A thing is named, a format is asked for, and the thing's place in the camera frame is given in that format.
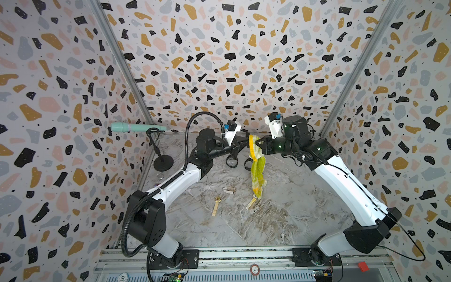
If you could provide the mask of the black digital watch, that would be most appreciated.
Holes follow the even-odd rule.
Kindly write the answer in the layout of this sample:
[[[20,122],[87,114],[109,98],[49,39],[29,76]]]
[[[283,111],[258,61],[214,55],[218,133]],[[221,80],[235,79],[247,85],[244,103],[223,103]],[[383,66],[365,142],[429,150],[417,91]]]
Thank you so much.
[[[245,160],[245,162],[244,162],[244,168],[245,168],[246,170],[251,171],[252,165],[253,165],[253,160],[252,160],[252,158],[248,158],[248,159]]]

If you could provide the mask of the yellow green white cloth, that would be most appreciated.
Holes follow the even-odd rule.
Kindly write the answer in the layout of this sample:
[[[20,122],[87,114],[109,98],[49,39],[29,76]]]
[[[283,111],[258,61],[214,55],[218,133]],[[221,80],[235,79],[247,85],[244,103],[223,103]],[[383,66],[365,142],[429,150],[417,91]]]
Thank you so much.
[[[256,144],[258,140],[259,137],[256,135],[249,136],[250,157],[253,161],[251,165],[252,190],[257,199],[261,199],[263,190],[267,185],[267,181],[263,176],[266,158],[263,155],[262,149]]]

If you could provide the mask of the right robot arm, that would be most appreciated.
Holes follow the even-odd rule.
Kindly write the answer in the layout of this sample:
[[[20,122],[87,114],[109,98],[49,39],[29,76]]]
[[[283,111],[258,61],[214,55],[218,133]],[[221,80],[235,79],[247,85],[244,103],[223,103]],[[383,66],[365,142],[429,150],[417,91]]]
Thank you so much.
[[[264,121],[271,133],[256,142],[262,153],[293,157],[305,164],[332,187],[355,217],[351,227],[313,242],[308,255],[314,264],[323,265],[350,250],[368,254],[390,236],[401,212],[388,208],[363,187],[327,140],[313,139],[305,118],[273,112]]]

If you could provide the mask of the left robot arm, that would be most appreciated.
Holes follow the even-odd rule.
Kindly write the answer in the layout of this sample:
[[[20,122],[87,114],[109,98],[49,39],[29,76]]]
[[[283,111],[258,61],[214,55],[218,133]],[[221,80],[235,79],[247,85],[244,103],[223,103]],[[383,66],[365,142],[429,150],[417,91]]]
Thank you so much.
[[[189,150],[189,128],[184,134],[184,165],[162,184],[146,192],[136,191],[129,200],[121,230],[121,250],[125,257],[133,257],[143,248],[153,250],[175,264],[181,258],[183,246],[166,233],[167,208],[191,185],[205,177],[214,165],[214,159],[238,154],[249,147],[249,135],[240,136],[241,126],[234,121],[223,123],[211,113],[220,125],[221,134],[213,129],[199,132],[196,149]]]

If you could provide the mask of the black microphone stand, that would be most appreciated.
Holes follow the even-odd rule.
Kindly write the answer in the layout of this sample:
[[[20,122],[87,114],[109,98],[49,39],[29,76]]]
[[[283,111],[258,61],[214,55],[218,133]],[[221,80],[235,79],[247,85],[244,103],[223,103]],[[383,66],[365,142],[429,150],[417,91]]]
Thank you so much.
[[[157,158],[153,161],[153,167],[158,172],[165,172],[172,168],[174,160],[169,155],[162,155],[159,147],[156,145],[152,134],[156,133],[157,136],[160,135],[160,130],[156,128],[150,128],[146,131],[146,134],[150,140],[150,146],[154,149]]]

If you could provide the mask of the red white round sticker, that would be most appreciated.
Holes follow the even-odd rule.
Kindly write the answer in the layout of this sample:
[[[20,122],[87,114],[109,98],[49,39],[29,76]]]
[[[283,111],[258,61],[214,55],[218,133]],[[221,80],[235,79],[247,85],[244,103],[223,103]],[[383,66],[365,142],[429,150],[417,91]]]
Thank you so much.
[[[259,276],[260,275],[260,267],[257,264],[252,264],[250,267],[250,273],[253,276]]]

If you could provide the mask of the red tag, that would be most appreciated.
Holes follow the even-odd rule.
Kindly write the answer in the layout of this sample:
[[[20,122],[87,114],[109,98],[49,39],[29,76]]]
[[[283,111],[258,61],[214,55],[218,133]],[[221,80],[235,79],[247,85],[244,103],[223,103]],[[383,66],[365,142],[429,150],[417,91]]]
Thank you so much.
[[[362,271],[362,272],[369,271],[369,267],[365,262],[358,263],[358,267],[359,267],[360,271]]]

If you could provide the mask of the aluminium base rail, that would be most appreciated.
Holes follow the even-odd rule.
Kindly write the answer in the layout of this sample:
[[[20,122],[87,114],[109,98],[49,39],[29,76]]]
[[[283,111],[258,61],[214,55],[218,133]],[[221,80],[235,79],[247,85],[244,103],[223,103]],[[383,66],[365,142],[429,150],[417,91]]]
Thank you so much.
[[[94,268],[93,282],[398,282],[387,251],[369,254],[355,250],[334,255],[316,266],[308,246],[194,247],[183,250],[184,260],[175,268],[142,250],[126,258],[118,249],[103,251]],[[362,272],[358,263],[369,271]],[[252,264],[260,275],[250,273]]]

